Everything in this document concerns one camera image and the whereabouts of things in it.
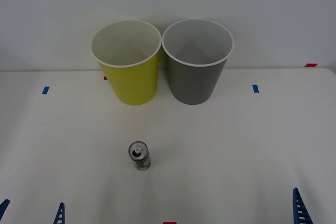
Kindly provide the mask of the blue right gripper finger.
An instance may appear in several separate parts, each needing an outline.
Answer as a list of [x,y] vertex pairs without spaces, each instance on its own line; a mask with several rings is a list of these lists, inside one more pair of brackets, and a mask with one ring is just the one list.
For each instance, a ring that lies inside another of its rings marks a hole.
[[294,224],[313,224],[298,188],[294,188],[292,192],[292,209]]

